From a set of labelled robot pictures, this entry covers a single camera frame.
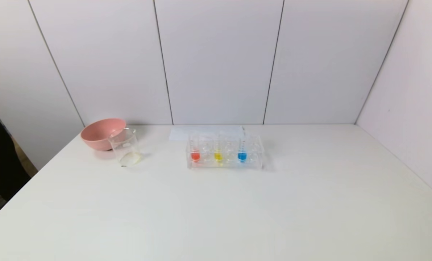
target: bowl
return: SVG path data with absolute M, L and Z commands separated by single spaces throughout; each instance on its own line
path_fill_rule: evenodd
M 80 133 L 82 140 L 94 150 L 111 150 L 108 136 L 117 129 L 124 129 L 126 121 L 123 119 L 103 119 L 85 127 Z

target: sheet of paper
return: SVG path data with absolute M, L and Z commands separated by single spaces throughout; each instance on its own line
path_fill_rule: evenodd
M 169 134 L 169 140 L 186 141 L 192 132 L 198 133 L 201 137 L 214 137 L 218 133 L 230 137 L 243 137 L 242 126 L 173 126 Z

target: white wall panel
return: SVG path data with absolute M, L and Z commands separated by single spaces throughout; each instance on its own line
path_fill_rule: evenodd
M 265 124 L 354 123 L 407 0 L 285 0 Z
M 357 124 L 432 187 L 432 0 L 411 0 Z
M 171 124 L 152 0 L 30 3 L 85 124 Z
M 37 169 L 83 128 L 26 1 L 0 0 L 0 118 Z
M 174 124 L 261 124 L 282 0 L 156 0 Z

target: test tube with red liquid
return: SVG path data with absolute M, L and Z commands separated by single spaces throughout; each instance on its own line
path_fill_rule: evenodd
M 188 143 L 190 145 L 190 158 L 193 162 L 198 162 L 200 160 L 200 150 L 198 148 L 199 140 L 200 138 L 198 134 L 191 134 L 188 136 Z

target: floor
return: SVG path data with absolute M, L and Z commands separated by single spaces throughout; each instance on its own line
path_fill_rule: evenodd
M 34 177 L 34 175 L 37 173 L 37 169 L 34 167 L 34 165 L 32 165 L 32 162 L 28 159 L 26 154 L 24 154 L 23 150 L 14 139 L 13 142 L 14 142 L 14 148 L 16 150 L 16 153 L 18 154 L 18 158 L 21 162 L 21 165 L 24 167 L 24 169 L 26 170 L 27 174 L 30 177 Z

